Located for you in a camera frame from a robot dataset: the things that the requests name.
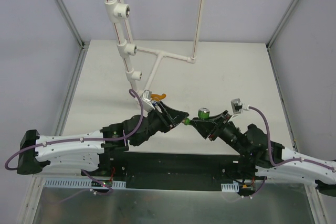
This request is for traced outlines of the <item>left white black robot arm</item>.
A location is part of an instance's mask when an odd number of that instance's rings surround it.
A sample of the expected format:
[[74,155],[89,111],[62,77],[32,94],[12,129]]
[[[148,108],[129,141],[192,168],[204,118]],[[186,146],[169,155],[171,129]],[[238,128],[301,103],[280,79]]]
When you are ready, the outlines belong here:
[[140,146],[157,132],[169,132],[188,116],[187,112],[160,101],[154,103],[146,116],[134,115],[121,123],[82,135],[45,136],[37,130],[28,130],[20,142],[16,172],[32,175],[44,169],[83,169],[106,176],[111,170],[110,153]]

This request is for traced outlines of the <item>green water faucet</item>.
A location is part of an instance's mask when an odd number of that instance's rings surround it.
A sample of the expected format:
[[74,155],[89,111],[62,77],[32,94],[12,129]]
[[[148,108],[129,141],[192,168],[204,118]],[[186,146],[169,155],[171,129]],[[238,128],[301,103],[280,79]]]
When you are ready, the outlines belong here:
[[184,125],[191,125],[194,121],[207,120],[209,119],[210,110],[208,108],[202,107],[198,110],[197,117],[189,119],[185,118],[182,123]]

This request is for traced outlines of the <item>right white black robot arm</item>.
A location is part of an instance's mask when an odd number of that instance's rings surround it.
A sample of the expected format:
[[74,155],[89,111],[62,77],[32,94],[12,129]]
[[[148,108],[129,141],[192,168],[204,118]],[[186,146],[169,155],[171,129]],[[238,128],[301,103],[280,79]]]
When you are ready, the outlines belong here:
[[242,133],[227,111],[216,116],[193,118],[189,125],[204,139],[214,141],[219,138],[239,154],[243,161],[236,166],[236,173],[242,179],[252,175],[287,179],[311,185],[319,193],[334,197],[335,161],[313,158],[273,142],[265,115],[257,108],[252,110],[261,116],[264,131],[250,124]]

